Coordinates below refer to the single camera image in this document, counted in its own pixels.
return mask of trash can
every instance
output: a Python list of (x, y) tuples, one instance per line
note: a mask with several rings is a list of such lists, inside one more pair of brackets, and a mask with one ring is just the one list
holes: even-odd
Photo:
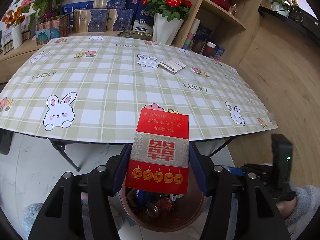
[(188, 227), (200, 216), (207, 199), (198, 188), (191, 166), (189, 166), (187, 194), (176, 199), (174, 210), (169, 215), (157, 218), (151, 218), (146, 213), (135, 215), (126, 197), (131, 190), (131, 188), (125, 187), (123, 183), (120, 198), (125, 211), (137, 224), (156, 232), (174, 232)]

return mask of table leg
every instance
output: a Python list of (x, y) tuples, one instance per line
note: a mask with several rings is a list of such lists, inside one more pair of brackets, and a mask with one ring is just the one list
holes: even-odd
[(72, 167), (76, 169), (76, 171), (80, 171), (80, 168), (75, 165), (75, 163), (69, 158), (69, 156), (65, 153), (66, 145), (62, 143), (60, 140), (48, 138), (52, 143), (52, 146), (67, 160)]
[(225, 146), (227, 146), (230, 142), (233, 141), (233, 139), (235, 139), (236, 136), (234, 137), (230, 137), (226, 142), (224, 142), (224, 144), (222, 144), (218, 149), (216, 149), (213, 153), (209, 154), (209, 157), (212, 157), (213, 155), (215, 155), (218, 151), (222, 150)]

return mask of wooden floor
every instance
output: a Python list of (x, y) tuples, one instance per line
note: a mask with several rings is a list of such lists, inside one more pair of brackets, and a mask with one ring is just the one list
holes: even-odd
[(268, 16), (236, 69), (279, 128), (236, 138), (228, 146), (235, 165), (272, 162), (271, 133), (282, 133), (294, 144), (294, 184), (320, 187), (320, 50)]

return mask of blue gripper pad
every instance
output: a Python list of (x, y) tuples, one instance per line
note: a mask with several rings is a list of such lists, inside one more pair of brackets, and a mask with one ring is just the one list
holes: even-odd
[(189, 143), (189, 162), (195, 175), (199, 190), (201, 190), (204, 195), (207, 195), (207, 176), (204, 167), (201, 164), (201, 160), (199, 159), (202, 157), (206, 156), (200, 155), (196, 146), (192, 143)]
[(116, 193), (121, 190), (125, 175), (127, 173), (131, 149), (132, 149), (131, 144), (125, 144), (124, 148), (121, 151), (120, 155), (122, 155), (122, 157), (113, 174), (113, 184), (112, 184), (111, 191), (114, 195), (116, 195)]

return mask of white flower planter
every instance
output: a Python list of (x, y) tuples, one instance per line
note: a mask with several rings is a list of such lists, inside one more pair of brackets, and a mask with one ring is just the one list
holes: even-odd
[(284, 7), (280, 4), (280, 3), (277, 3), (277, 2), (274, 2), (272, 4), (272, 10), (273, 11), (280, 11), (280, 12), (277, 12), (277, 13), (280, 13), (282, 14), (283, 16), (286, 16), (288, 17), (289, 16), (289, 11), (288, 10), (285, 10), (285, 11), (281, 11), (281, 10), (284, 10)]
[(12, 35), (13, 48), (16, 49), (17, 47), (22, 45), (21, 24), (20, 23), (17, 26), (12, 28), (11, 35)]
[(162, 17), (160, 13), (155, 13), (152, 40), (158, 43), (171, 45), (183, 21), (184, 20), (174, 18), (172, 21), (168, 22), (167, 16)]

